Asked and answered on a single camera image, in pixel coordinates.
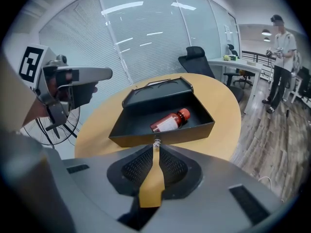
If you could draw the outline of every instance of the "wooden floor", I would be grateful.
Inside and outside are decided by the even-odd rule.
[[[252,104],[252,112],[243,113],[251,87],[246,85],[240,102],[242,128],[236,152],[231,162],[256,179],[267,176],[272,191],[286,201],[297,193],[305,179],[311,150],[310,109],[300,99],[291,104],[291,98],[281,102],[270,115],[261,100],[269,95],[269,84],[260,80]],[[269,180],[261,180],[270,187]]]

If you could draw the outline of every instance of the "black box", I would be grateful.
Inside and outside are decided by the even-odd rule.
[[[152,144],[176,144],[206,138],[215,121],[193,93],[184,78],[132,90],[122,102],[123,111],[109,139],[120,147]],[[153,133],[150,125],[182,108],[190,111],[188,121],[177,130]]]

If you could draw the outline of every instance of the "black office chair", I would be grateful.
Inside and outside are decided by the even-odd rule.
[[[187,56],[181,56],[178,58],[179,63],[189,73],[196,73],[209,76],[215,79],[215,76],[210,69],[208,61],[205,57],[205,52],[201,47],[188,47]],[[240,76],[238,73],[224,73],[228,76],[227,87],[232,91],[237,101],[240,102],[243,98],[244,91],[241,88],[230,86],[232,76]]]
[[[236,55],[238,57],[238,59],[240,58],[238,55],[238,52],[236,52],[234,50],[234,46],[231,44],[228,44],[229,46],[229,50],[231,51],[232,54]],[[240,70],[240,69],[236,69],[236,73],[239,73],[240,76],[243,76],[243,79],[239,79],[233,82],[233,84],[235,84],[236,82],[238,83],[244,83],[244,86],[242,89],[245,89],[246,84],[249,84],[250,86],[253,86],[252,82],[250,82],[248,79],[250,79],[251,77],[254,77],[255,74],[253,72],[249,72],[249,71],[245,71],[245,70]]]

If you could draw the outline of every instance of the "red bottle cap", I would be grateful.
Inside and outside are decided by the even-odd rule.
[[[185,120],[188,120],[190,118],[190,112],[189,112],[189,110],[187,110],[185,108],[181,109],[179,111],[179,113],[181,113],[184,116]]]

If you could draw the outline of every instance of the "window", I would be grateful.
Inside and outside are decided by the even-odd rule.
[[[189,40],[175,0],[103,0],[105,16],[133,81],[186,72]]]
[[[230,31],[232,32],[231,36],[232,36],[232,45],[234,46],[234,49],[236,52],[238,52],[239,57],[240,56],[240,42],[239,42],[239,31],[238,31],[238,25],[237,22],[235,20],[235,18],[229,14],[230,17]]]
[[[220,58],[216,20],[208,0],[178,0],[193,46],[202,47],[208,59]]]
[[[89,104],[81,107],[83,123],[105,99],[130,82],[111,40],[99,0],[78,0],[56,15],[40,32],[40,42],[56,55],[67,56],[70,66],[109,67],[113,76],[97,85]]]
[[[225,10],[223,7],[221,7],[214,1],[210,0],[210,4],[214,11],[216,22],[217,22],[220,43],[222,47],[222,56],[226,54],[231,54],[231,52],[229,52],[228,44],[233,45],[234,42],[233,42],[233,37],[232,37],[233,32],[230,30],[231,21],[230,21],[229,14],[227,10]]]

